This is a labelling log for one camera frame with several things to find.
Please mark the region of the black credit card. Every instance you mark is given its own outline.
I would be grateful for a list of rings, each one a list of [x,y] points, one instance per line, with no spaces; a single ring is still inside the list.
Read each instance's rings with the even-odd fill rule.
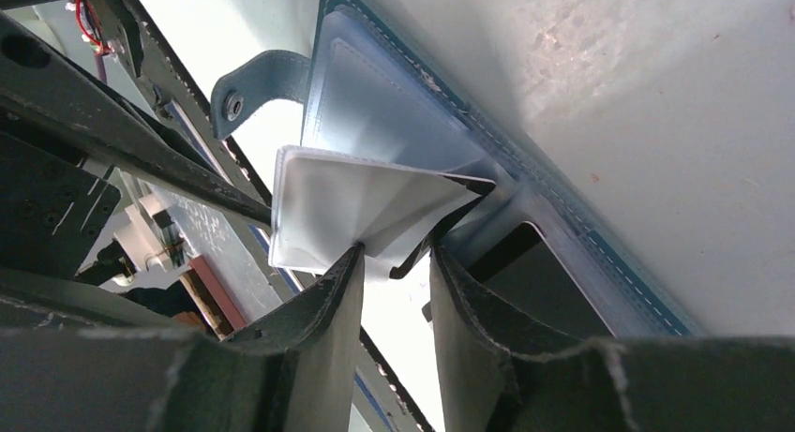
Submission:
[[[430,253],[428,310],[441,352],[552,353],[613,336],[529,222],[469,266],[438,240]]]
[[[444,216],[417,245],[407,259],[398,267],[392,267],[389,278],[400,280],[405,277],[411,269],[418,263],[431,248],[435,240],[443,238],[457,223],[459,223],[472,209],[474,209],[487,195],[495,188],[493,180],[477,178],[473,176],[442,174],[442,177],[463,186],[475,195],[475,198],[464,204],[450,214]]]

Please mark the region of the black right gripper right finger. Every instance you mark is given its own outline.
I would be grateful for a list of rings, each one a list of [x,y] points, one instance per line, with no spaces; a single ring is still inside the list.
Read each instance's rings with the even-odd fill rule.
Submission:
[[[590,338],[526,315],[442,246],[430,301],[449,431],[790,431],[794,341]]]

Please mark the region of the blue card holder wallet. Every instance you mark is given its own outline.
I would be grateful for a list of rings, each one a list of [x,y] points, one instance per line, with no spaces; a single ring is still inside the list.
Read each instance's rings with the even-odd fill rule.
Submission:
[[[221,77],[211,96],[215,136],[230,137],[276,99],[303,105],[307,147],[494,181],[478,214],[444,236],[461,261],[478,261],[528,225],[614,335],[700,335],[567,184],[460,96],[368,0],[319,0],[311,56],[269,50]]]

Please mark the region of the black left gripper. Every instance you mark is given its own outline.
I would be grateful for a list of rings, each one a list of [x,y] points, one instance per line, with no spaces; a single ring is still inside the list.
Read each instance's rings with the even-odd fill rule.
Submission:
[[[1,108],[147,182],[271,223],[271,210],[165,127],[56,49],[1,16]],[[1,134],[1,266],[71,279],[120,201],[102,178]]]

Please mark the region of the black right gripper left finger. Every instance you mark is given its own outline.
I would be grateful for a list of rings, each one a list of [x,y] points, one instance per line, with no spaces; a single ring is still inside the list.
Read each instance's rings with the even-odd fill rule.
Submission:
[[[1,272],[5,431],[345,431],[365,253],[216,340],[84,284]]]

